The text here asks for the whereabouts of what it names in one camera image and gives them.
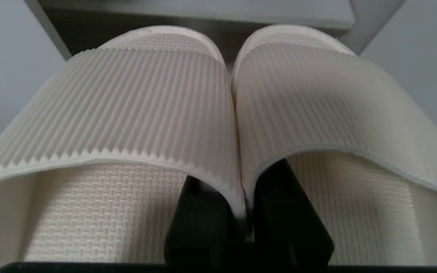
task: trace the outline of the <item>white slipper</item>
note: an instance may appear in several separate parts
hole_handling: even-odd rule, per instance
[[[249,204],[290,156],[332,264],[437,265],[437,129],[382,69],[318,30],[272,26],[245,42],[232,86]]]
[[[0,266],[163,262],[186,174],[245,217],[222,56],[148,27],[75,55],[0,136]]]

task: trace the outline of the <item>gray wall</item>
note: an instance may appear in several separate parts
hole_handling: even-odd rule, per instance
[[[404,0],[351,0],[355,24],[339,40],[360,54],[403,3]]]
[[[64,64],[66,49],[57,49],[43,29],[39,19],[45,14],[41,9],[34,14],[36,0],[27,1],[36,4],[33,9],[24,0],[0,0],[0,133]]]

